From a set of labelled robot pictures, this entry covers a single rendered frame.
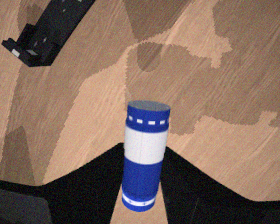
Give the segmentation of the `blue and white battery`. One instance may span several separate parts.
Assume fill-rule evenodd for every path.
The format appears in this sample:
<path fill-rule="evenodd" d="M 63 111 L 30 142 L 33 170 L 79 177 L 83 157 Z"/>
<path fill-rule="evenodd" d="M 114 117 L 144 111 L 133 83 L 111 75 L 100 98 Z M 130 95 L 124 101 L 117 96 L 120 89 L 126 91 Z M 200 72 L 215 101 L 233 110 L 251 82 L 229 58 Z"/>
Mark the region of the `blue and white battery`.
<path fill-rule="evenodd" d="M 170 109 L 169 104 L 145 99 L 127 102 L 121 192 L 122 202 L 131 211 L 144 212 L 154 206 L 169 134 Z"/>

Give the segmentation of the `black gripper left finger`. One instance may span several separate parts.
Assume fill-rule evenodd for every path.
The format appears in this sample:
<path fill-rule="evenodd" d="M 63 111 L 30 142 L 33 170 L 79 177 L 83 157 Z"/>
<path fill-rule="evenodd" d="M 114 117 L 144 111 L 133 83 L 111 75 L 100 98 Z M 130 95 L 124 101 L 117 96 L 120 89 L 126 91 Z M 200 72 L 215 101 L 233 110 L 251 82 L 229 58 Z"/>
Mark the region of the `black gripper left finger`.
<path fill-rule="evenodd" d="M 124 143 L 41 186 L 0 181 L 0 224 L 110 224 L 124 173 Z"/>

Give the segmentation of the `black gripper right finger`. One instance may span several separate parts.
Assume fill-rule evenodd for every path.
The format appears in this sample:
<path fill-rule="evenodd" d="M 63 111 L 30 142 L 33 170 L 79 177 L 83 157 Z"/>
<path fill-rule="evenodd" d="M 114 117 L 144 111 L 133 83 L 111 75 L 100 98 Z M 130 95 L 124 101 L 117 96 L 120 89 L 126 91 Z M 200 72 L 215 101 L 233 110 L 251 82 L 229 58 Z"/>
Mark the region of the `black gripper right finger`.
<path fill-rule="evenodd" d="M 250 201 L 169 147 L 160 187 L 167 224 L 280 224 L 280 201 Z"/>

